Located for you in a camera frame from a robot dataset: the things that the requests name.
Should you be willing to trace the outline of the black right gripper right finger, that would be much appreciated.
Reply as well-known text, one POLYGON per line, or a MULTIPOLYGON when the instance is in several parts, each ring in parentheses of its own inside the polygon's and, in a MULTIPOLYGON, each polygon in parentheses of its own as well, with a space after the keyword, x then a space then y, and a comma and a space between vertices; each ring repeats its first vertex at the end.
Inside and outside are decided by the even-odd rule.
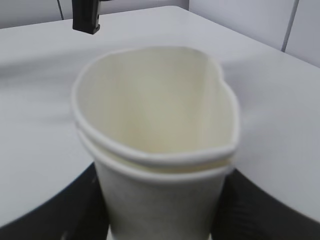
POLYGON ((225 179, 210 233, 213 240, 318 240, 320 224, 234 170, 225 179))

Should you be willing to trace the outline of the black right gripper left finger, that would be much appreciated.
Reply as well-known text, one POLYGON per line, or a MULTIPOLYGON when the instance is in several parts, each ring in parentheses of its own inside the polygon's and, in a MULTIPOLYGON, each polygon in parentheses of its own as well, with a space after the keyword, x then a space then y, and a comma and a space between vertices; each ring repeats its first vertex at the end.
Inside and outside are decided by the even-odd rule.
POLYGON ((2 226, 2 240, 105 240, 109 220, 91 164, 56 196, 2 226))

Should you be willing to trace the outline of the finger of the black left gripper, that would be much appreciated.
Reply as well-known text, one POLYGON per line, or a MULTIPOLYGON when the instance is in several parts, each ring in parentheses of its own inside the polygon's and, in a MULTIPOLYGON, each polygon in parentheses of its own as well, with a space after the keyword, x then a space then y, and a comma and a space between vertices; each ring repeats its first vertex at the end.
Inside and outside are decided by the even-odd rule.
POLYGON ((94 35, 99 29, 100 0, 72 0, 72 29, 94 35))

